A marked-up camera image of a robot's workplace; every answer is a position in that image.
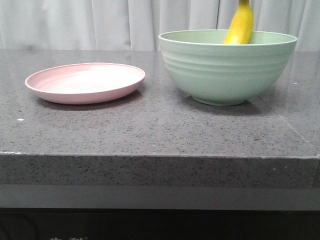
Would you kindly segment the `pink plate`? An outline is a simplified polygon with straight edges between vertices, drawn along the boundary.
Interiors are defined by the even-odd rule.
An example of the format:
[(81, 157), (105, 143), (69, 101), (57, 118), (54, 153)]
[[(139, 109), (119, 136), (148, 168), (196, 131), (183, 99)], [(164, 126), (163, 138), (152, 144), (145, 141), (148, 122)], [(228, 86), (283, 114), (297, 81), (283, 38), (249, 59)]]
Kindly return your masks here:
[(87, 105), (125, 97), (142, 84), (145, 72), (120, 63), (77, 63), (48, 68), (25, 80), (31, 92), (49, 102)]

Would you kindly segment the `yellow banana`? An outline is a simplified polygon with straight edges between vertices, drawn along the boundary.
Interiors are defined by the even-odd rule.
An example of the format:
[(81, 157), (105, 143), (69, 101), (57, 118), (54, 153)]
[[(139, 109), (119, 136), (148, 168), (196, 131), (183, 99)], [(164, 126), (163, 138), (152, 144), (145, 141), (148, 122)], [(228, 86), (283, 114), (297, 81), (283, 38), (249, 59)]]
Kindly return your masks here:
[(249, 0), (239, 0), (223, 44), (248, 44), (253, 32), (254, 14)]

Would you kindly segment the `white curtain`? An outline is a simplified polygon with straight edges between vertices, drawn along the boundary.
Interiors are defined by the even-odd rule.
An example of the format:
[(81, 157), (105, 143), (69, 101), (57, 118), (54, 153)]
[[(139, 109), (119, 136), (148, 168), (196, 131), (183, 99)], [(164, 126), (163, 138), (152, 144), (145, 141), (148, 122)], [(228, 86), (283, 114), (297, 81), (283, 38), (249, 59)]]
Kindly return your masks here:
[[(298, 38), (297, 51), (320, 49), (317, 0), (253, 0), (254, 29)], [(164, 32), (227, 29), (236, 0), (3, 0), (3, 50), (156, 51)]]

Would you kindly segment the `green ribbed bowl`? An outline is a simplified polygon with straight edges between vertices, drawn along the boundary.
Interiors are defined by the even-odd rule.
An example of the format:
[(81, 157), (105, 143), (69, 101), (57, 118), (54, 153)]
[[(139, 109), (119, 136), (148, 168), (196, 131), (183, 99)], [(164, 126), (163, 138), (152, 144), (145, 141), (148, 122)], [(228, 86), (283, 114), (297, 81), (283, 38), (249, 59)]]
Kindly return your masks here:
[(176, 86), (194, 100), (232, 106), (269, 89), (281, 76), (297, 38), (254, 31), (247, 44), (224, 44), (223, 29), (159, 35), (164, 67)]

